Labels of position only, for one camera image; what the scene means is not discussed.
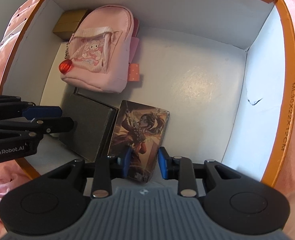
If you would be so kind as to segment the white box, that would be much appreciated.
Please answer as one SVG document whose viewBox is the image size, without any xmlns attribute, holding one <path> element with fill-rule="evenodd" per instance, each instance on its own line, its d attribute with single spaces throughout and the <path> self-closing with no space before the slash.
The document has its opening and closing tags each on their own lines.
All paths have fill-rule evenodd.
<svg viewBox="0 0 295 240">
<path fill-rule="evenodd" d="M 73 93 L 74 87 L 61 79 L 59 64 L 65 59 L 67 42 L 62 42 L 55 55 L 47 81 L 43 90 L 40 105 L 62 107 L 67 98 Z"/>
</svg>

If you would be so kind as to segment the dark grey box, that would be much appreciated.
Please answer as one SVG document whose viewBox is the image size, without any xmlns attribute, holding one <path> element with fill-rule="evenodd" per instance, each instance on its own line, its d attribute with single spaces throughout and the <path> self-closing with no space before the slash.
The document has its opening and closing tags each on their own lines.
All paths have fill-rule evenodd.
<svg viewBox="0 0 295 240">
<path fill-rule="evenodd" d="M 61 105 L 63 116 L 73 119 L 70 132 L 59 135 L 59 140 L 70 150 L 94 162 L 106 152 L 114 129 L 118 109 L 70 89 Z"/>
</svg>

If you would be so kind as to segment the anime art card box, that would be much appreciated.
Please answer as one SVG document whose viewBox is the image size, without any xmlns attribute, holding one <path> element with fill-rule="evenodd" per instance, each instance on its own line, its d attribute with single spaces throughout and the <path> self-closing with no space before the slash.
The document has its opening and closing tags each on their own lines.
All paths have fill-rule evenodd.
<svg viewBox="0 0 295 240">
<path fill-rule="evenodd" d="M 123 100 L 120 104 L 109 147 L 109 157 L 132 148 L 127 178 L 147 183 L 152 177 L 170 117 L 170 112 Z"/>
</svg>

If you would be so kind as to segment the pink mini backpack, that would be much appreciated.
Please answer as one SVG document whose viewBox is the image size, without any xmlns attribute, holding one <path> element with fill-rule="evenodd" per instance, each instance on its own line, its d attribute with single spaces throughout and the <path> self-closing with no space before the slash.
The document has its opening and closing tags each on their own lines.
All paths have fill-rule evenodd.
<svg viewBox="0 0 295 240">
<path fill-rule="evenodd" d="M 121 5 L 90 12 L 67 44 L 66 59 L 73 68 L 61 74 L 62 81 L 95 92 L 122 92 L 128 83 L 134 25 L 132 12 Z"/>
</svg>

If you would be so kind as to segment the small gold cardboard box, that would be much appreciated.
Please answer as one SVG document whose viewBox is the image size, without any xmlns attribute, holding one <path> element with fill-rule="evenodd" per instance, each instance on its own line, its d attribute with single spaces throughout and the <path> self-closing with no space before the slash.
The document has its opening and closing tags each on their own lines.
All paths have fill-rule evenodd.
<svg viewBox="0 0 295 240">
<path fill-rule="evenodd" d="M 76 32 L 81 22 L 90 13 L 88 9 L 69 10 L 62 13 L 53 28 L 53 34 L 63 41 L 69 41 L 72 34 Z"/>
</svg>

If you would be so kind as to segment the red heart charm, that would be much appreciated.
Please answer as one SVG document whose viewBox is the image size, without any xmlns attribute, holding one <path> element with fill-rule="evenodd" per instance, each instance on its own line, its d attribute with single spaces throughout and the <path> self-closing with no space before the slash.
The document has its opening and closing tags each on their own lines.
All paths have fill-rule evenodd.
<svg viewBox="0 0 295 240">
<path fill-rule="evenodd" d="M 61 74 L 66 74 L 73 68 L 73 62 L 70 59 L 65 59 L 59 64 L 59 71 Z"/>
</svg>

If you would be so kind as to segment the orange cardboard storage box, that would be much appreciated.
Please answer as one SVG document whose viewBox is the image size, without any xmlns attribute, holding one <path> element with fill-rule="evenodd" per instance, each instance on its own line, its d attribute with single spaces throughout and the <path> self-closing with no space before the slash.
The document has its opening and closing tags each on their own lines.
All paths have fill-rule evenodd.
<svg viewBox="0 0 295 240">
<path fill-rule="evenodd" d="M 141 80 L 120 94 L 87 95 L 167 109 L 170 153 L 216 159 L 274 186 L 295 114 L 295 34 L 285 0 L 38 0 L 0 94 L 58 102 L 69 89 L 53 75 L 63 46 L 52 30 L 64 11 L 105 4 L 126 6 L 140 20 Z"/>
</svg>

